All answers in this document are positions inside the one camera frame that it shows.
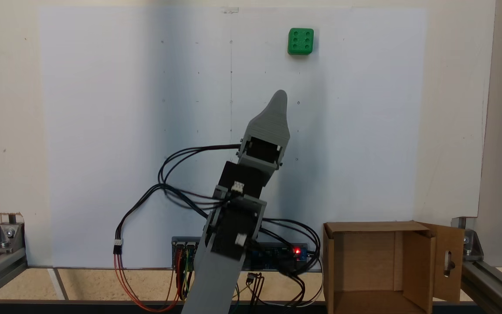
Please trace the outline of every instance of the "green cube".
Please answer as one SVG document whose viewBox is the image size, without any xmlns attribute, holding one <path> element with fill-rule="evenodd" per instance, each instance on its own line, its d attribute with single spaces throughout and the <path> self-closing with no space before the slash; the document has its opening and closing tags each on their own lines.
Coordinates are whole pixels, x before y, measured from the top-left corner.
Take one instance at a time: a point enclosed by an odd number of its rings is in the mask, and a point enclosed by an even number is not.
<svg viewBox="0 0 502 314">
<path fill-rule="evenodd" d="M 292 28 L 288 34 L 288 53 L 291 55 L 309 55 L 313 51 L 313 30 L 310 28 Z"/>
</svg>

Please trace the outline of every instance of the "open cardboard box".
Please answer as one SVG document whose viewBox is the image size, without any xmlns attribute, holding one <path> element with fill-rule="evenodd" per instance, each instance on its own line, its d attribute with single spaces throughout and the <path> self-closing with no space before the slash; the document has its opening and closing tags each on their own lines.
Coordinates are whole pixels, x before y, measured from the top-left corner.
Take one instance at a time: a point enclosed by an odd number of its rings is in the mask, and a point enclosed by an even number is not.
<svg viewBox="0 0 502 314">
<path fill-rule="evenodd" d="M 329 314 L 427 313 L 460 302 L 464 230 L 415 221 L 328 222 L 323 231 Z"/>
</svg>

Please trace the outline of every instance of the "red wire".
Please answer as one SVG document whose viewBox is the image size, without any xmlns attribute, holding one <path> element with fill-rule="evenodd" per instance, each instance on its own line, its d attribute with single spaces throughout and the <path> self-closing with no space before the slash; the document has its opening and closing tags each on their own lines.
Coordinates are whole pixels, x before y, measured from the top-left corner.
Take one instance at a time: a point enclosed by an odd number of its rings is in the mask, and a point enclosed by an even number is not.
<svg viewBox="0 0 502 314">
<path fill-rule="evenodd" d="M 114 262 L 115 276 L 117 277 L 119 283 L 121 284 L 121 287 L 126 292 L 126 294 L 129 296 L 129 298 L 131 298 L 131 300 L 133 302 L 135 302 L 135 304 L 137 304 L 140 308 L 143 308 L 144 310 L 149 311 L 149 312 L 163 313 L 163 312 L 167 312 L 167 311 L 171 310 L 177 304 L 178 296 L 176 295 L 176 297 L 173 299 L 173 302 L 168 307 L 162 308 L 160 310 L 155 309 L 155 308 L 149 308 L 148 306 L 144 305 L 141 302 L 141 300 L 139 300 L 139 298 L 137 297 L 137 295 L 135 294 L 135 292 L 133 291 L 133 289 L 129 285 L 129 282 L 127 281 L 127 277 L 125 276 L 125 273 L 124 273 L 123 260 L 122 260 L 121 256 L 114 254 L 114 261 L 113 262 Z M 179 266 L 180 266 L 179 255 L 177 257 L 176 266 L 179 269 Z M 170 277 L 170 290 L 171 290 L 171 286 L 172 286 L 171 285 L 172 278 L 173 278 L 173 272 L 172 272 L 172 276 Z M 170 290 L 168 290 L 166 302 L 170 296 Z"/>
</svg>

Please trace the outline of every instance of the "box handle hole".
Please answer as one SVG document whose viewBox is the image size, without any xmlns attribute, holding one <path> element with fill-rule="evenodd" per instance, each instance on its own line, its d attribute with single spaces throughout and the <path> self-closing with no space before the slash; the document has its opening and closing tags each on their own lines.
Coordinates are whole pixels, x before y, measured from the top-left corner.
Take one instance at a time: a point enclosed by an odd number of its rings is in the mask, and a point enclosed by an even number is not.
<svg viewBox="0 0 502 314">
<path fill-rule="evenodd" d="M 452 253 L 450 251 L 445 251 L 443 271 L 444 276 L 448 278 L 451 275 L 451 270 L 454 270 L 455 267 L 455 263 L 452 261 Z"/>
</svg>

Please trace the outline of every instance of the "bolt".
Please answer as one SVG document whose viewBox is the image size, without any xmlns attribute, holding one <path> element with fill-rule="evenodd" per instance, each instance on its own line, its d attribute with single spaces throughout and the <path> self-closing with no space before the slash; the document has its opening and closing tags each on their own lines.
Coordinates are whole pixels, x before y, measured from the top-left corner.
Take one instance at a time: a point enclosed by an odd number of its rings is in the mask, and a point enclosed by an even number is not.
<svg viewBox="0 0 502 314">
<path fill-rule="evenodd" d="M 7 237 L 13 237 L 14 236 L 14 230 L 12 228 L 9 228 L 9 229 L 5 230 L 5 235 Z"/>
</svg>

